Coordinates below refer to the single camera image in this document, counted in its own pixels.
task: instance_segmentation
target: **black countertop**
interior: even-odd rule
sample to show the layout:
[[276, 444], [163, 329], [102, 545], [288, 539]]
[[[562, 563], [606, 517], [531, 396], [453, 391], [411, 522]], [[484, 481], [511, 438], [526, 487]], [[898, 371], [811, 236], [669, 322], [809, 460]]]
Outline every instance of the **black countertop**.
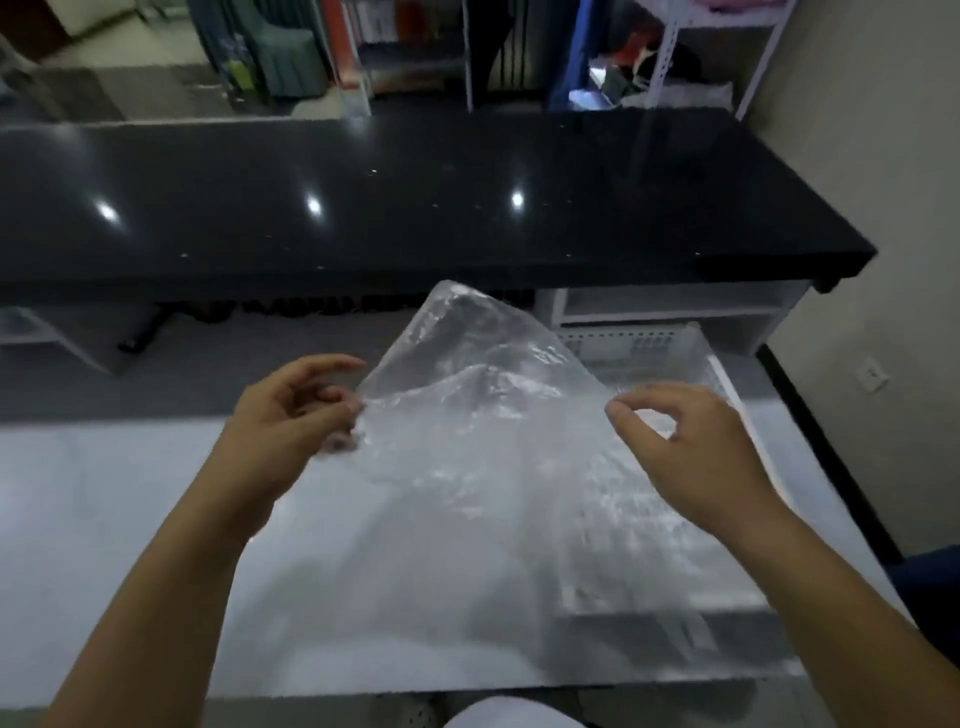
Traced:
[[0, 304], [857, 275], [721, 110], [0, 132]]

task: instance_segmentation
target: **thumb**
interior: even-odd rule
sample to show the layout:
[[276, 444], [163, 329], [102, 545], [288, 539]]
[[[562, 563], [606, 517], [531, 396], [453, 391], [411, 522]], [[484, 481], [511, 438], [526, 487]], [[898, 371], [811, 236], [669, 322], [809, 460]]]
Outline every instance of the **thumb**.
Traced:
[[648, 424], [643, 422], [634, 410], [622, 401], [608, 402], [605, 410], [607, 419], [616, 430], [616, 434], [630, 448], [640, 467], [648, 470], [669, 443], [660, 437]]
[[363, 403], [360, 400], [338, 401], [298, 417], [288, 425], [296, 432], [297, 439], [305, 448], [317, 452], [327, 436], [350, 430], [362, 409]]

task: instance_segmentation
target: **forearm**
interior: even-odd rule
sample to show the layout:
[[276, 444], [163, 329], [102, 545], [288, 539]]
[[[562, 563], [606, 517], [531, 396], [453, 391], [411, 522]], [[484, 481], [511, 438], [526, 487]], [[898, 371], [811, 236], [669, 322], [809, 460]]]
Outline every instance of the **forearm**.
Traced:
[[721, 540], [780, 614], [840, 728], [960, 724], [960, 672], [803, 521], [784, 509]]
[[133, 566], [42, 728], [199, 723], [242, 546], [189, 501]]

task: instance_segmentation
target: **person's left hand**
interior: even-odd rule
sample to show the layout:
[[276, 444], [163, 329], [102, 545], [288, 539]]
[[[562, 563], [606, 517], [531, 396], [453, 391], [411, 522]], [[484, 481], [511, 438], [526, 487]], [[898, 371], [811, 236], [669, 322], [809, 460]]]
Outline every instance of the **person's left hand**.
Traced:
[[184, 499], [245, 543], [324, 440], [349, 432], [363, 409], [350, 390], [317, 377], [363, 366], [347, 354], [305, 356], [247, 387]]

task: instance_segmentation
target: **hand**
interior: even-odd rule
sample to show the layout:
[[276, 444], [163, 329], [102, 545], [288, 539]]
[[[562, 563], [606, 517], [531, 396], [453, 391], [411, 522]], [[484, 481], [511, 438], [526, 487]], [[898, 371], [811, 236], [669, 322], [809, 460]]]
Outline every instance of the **hand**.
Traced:
[[[635, 413], [677, 421], [666, 440]], [[657, 384], [614, 398], [607, 417], [664, 500], [721, 541], [789, 509], [770, 484], [739, 413], [706, 387]]]
[[363, 366], [346, 354], [305, 356], [247, 387], [184, 500], [215, 512], [245, 543], [326, 438], [349, 433], [363, 409], [350, 390], [317, 377]]

